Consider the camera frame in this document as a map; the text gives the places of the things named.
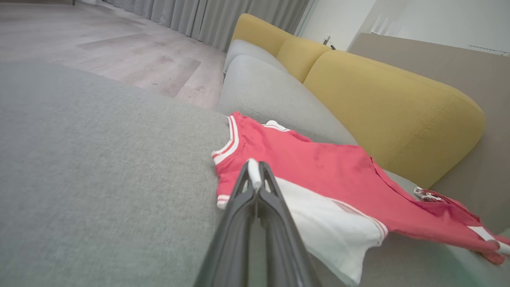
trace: wooden floor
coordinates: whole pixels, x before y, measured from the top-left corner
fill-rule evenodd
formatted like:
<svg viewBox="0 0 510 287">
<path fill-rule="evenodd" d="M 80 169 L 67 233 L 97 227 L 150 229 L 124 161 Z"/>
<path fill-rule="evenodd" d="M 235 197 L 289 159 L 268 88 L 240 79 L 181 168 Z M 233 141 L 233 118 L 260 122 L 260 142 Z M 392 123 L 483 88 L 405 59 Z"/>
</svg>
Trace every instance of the wooden floor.
<svg viewBox="0 0 510 287">
<path fill-rule="evenodd" d="M 214 109 L 225 53 L 104 2 L 0 3 L 0 61 L 29 59 Z"/>
</svg>

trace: yellow cushion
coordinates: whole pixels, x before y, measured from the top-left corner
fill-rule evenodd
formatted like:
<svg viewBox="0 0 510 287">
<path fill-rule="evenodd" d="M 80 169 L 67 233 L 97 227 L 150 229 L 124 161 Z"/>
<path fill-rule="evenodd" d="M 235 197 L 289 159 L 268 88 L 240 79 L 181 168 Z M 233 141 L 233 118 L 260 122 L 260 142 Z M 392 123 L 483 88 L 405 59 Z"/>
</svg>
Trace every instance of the yellow cushion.
<svg viewBox="0 0 510 287">
<path fill-rule="evenodd" d="M 327 51 L 331 51 L 331 48 L 326 45 L 304 38 L 291 37 L 285 40 L 276 58 L 289 74 L 302 83 L 315 61 Z"/>
<path fill-rule="evenodd" d="M 237 20 L 232 36 L 235 39 L 245 40 L 277 56 L 284 41 L 293 37 L 284 30 L 271 25 L 250 14 L 241 14 Z"/>
<path fill-rule="evenodd" d="M 324 53 L 304 85 L 384 169 L 429 188 L 480 139 L 485 116 L 462 92 L 342 51 Z"/>
</svg>

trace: red fabric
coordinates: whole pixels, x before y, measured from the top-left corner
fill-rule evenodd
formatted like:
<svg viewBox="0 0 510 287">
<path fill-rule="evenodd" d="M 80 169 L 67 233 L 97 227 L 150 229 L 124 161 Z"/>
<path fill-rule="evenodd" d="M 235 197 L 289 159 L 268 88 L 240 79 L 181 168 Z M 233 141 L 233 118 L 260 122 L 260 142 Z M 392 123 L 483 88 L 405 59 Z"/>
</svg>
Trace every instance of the red fabric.
<svg viewBox="0 0 510 287">
<path fill-rule="evenodd" d="M 437 193 L 433 195 L 444 202 L 416 200 L 361 147 L 315 143 L 295 131 L 264 127 L 239 112 L 232 116 L 239 142 L 216 165 L 218 195 L 230 195 L 242 165 L 254 158 L 269 163 L 275 176 L 347 203 L 381 221 L 389 231 L 478 251 L 500 264 L 501 257 L 494 253 L 497 243 L 483 240 L 467 227 L 482 226 L 477 216 L 460 202 Z M 232 152 L 231 148 L 224 153 Z"/>
</svg>

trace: curtain fold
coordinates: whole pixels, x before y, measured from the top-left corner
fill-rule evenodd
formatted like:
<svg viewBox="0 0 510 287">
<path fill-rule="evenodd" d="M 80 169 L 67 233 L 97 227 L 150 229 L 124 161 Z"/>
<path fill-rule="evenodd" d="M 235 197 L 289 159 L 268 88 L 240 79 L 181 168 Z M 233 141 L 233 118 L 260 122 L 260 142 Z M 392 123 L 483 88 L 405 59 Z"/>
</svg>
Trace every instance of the curtain fold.
<svg viewBox="0 0 510 287">
<path fill-rule="evenodd" d="M 309 0 L 107 0 L 226 51 L 237 19 L 250 13 L 294 34 Z"/>
</svg>

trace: sports jersey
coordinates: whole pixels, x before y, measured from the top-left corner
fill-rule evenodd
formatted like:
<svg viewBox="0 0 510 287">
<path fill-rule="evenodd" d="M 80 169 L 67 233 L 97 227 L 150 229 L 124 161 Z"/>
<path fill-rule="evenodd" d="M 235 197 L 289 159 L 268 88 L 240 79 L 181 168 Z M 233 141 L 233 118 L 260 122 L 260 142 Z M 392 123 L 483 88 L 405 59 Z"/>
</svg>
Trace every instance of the sports jersey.
<svg viewBox="0 0 510 287">
<path fill-rule="evenodd" d="M 487 231 L 461 203 L 416 189 L 418 200 L 393 182 L 359 146 L 312 142 L 275 121 L 261 125 L 239 112 L 228 117 L 230 140 L 213 152 L 224 208 L 242 165 L 270 166 L 307 250 L 348 285 L 361 279 L 368 248 L 388 232 L 482 253 L 495 264 L 510 242 Z"/>
</svg>

